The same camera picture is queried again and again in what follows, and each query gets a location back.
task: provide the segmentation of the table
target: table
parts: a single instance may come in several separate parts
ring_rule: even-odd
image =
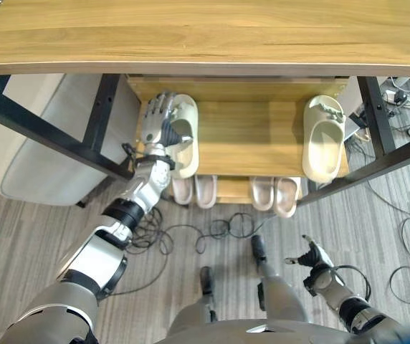
[[[236,80],[365,75],[358,79],[376,160],[311,190],[300,204],[410,163],[410,143],[394,146],[375,79],[410,77],[405,0],[5,0],[0,75],[49,72],[112,73],[103,75],[84,141],[10,102],[1,94],[3,77],[0,123],[110,176],[132,176],[98,148],[115,74]]]
[[[0,74],[402,75],[407,0],[5,0]]]

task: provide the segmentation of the silver robot arm segment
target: silver robot arm segment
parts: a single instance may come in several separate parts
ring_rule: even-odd
[[[127,189],[89,226],[59,263],[57,280],[37,295],[4,333],[5,344],[95,344],[98,300],[115,288],[127,266],[133,230],[170,183],[174,162],[166,147],[182,142],[169,120],[174,94],[150,101],[143,117],[143,157]]]
[[[342,320],[348,332],[370,334],[375,331],[397,330],[400,325],[389,316],[371,307],[361,296],[349,289],[338,276],[325,250],[309,236],[310,250],[298,258],[286,258],[286,264],[312,267],[310,276],[304,280],[305,288],[312,296],[321,295],[329,308]]]

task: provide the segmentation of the floor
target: floor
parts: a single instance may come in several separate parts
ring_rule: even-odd
[[[410,123],[410,112],[402,112],[391,119],[393,125]],[[407,141],[403,133],[395,132],[395,138],[399,145]],[[364,147],[372,154],[368,144]],[[349,158],[352,169],[363,164],[359,153],[352,153]],[[371,184],[382,196],[410,211],[410,166]],[[93,192],[85,209],[28,204],[0,196],[0,335],[33,296],[54,280],[56,263],[65,249],[123,188],[123,183],[104,182]],[[228,219],[237,211],[251,213],[257,223],[271,215],[258,213],[251,206],[217,205],[204,211],[194,206],[184,209],[166,201],[159,204],[159,209],[164,226],[193,224],[204,231],[212,220]],[[335,263],[362,269],[372,284],[371,303],[397,320],[410,323],[410,305],[398,301],[387,285],[394,269],[410,264],[398,234],[403,218],[365,186],[357,186],[299,208],[292,219],[271,218],[260,234],[267,241],[270,261],[293,285],[315,323],[343,328],[319,297],[312,298],[304,290],[302,280],[308,269],[282,262],[284,257],[306,251],[301,234],[309,234],[321,243]],[[139,292],[102,301],[96,329],[101,343],[153,343],[164,338],[175,314],[199,297],[198,274],[204,265],[215,269],[219,319],[264,317],[258,308],[258,281],[248,239],[207,239],[206,250],[199,255],[194,251],[194,230],[177,228],[172,236],[174,251],[159,280]],[[164,259],[156,247],[145,254],[129,256],[118,291],[149,282],[162,268]],[[357,274],[344,276],[354,290],[364,291]],[[396,277],[394,287],[401,296],[410,298],[410,272]]]

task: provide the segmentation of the white slide sandal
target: white slide sandal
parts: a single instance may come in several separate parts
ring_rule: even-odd
[[[345,115],[332,97],[317,95],[304,109],[302,169],[317,183],[332,181],[339,172]]]
[[[199,111],[197,104],[188,95],[177,95],[173,99],[171,126],[179,135],[192,137],[192,143],[185,142],[167,147],[167,154],[176,162],[171,172],[173,178],[192,177],[199,167],[198,129]]]
[[[275,213],[284,218],[294,215],[299,194],[300,177],[282,177],[275,179]]]
[[[273,177],[251,177],[251,198],[253,207],[259,211],[267,211],[274,203]]]
[[[210,209],[216,203],[218,189],[217,176],[194,176],[196,183],[197,205],[203,209]]]
[[[185,206],[192,201],[194,194],[194,184],[192,178],[171,179],[171,188],[173,189],[173,198],[177,204]]]

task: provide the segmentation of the wooden board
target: wooden board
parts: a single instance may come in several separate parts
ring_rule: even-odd
[[[0,74],[410,76],[407,0],[5,0]]]
[[[304,176],[304,102],[198,102],[197,105],[197,174]],[[343,149],[338,175],[347,173]]]
[[[197,102],[297,102],[322,94],[337,97],[348,78],[129,77],[138,99],[149,101],[164,90],[186,93]]]
[[[218,177],[217,203],[251,204],[248,177]]]

